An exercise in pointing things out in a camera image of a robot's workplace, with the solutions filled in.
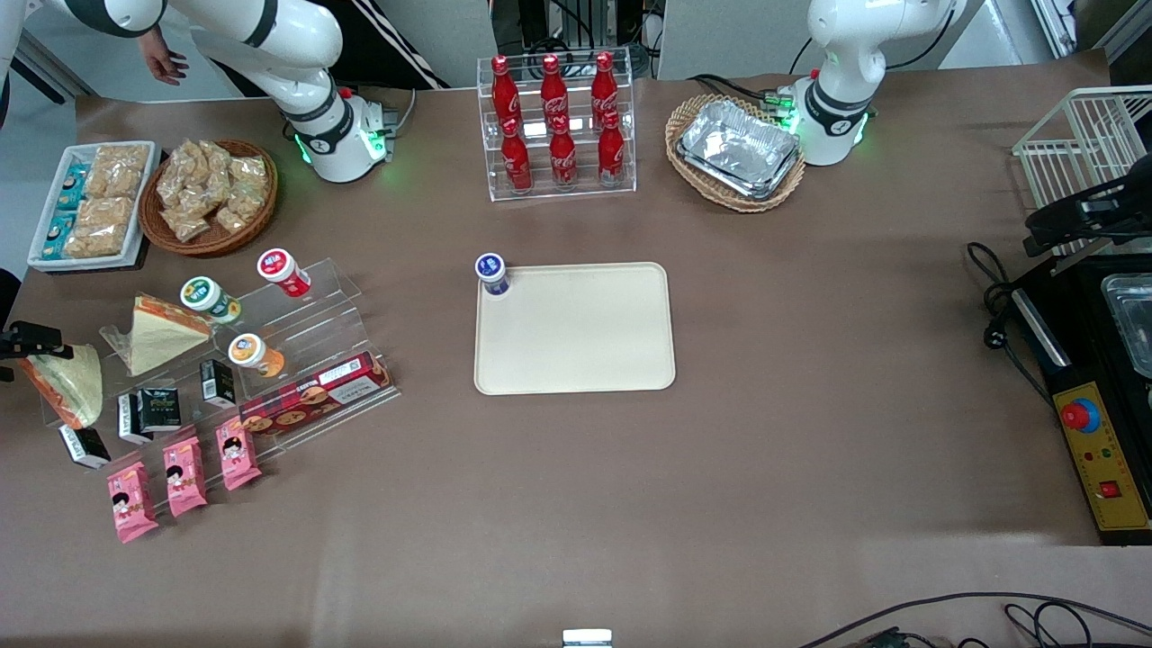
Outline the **person bare hand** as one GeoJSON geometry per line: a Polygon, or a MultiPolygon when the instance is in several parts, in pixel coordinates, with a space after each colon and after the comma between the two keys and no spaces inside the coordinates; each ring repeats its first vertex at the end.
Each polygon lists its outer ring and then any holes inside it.
{"type": "Polygon", "coordinates": [[[147,71],[159,82],[180,86],[189,69],[185,55],[169,48],[160,25],[152,27],[136,38],[147,71]]]}

